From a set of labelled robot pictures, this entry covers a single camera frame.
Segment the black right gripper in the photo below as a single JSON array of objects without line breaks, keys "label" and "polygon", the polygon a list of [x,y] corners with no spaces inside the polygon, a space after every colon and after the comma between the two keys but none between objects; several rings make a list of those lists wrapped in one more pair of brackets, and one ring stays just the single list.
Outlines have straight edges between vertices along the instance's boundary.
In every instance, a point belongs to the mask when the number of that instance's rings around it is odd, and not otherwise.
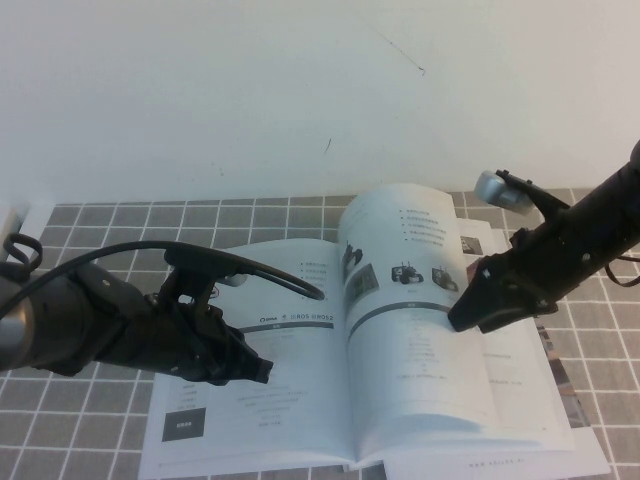
[{"label": "black right gripper", "polygon": [[527,228],[518,229],[509,239],[508,256],[494,254],[476,263],[469,285],[448,313],[455,331],[478,328],[488,334],[535,315],[558,311],[557,301],[536,277],[536,265],[526,259],[531,233]]}]

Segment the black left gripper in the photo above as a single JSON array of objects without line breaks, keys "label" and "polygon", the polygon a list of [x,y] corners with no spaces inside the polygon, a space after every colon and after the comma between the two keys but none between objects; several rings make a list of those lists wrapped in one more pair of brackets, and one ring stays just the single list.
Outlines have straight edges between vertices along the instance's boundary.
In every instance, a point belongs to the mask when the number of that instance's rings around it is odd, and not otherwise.
[{"label": "black left gripper", "polygon": [[223,311],[207,304],[144,297],[144,309],[128,319],[107,350],[107,363],[187,381],[225,386],[231,381],[269,382],[274,364],[258,355]]}]

